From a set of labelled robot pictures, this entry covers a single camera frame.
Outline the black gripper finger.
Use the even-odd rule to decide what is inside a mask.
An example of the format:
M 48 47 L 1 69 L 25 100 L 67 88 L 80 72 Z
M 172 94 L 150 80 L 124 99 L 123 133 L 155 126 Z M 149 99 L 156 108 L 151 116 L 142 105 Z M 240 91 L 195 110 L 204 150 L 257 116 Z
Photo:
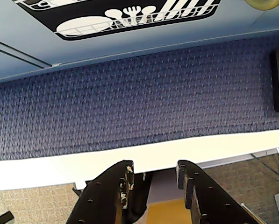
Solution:
M 68 224 L 125 224 L 134 164 L 122 160 L 90 181 L 79 196 Z
M 193 224 L 256 224 L 211 176 L 191 161 L 176 166 L 178 188 L 185 193 L 185 208 Z

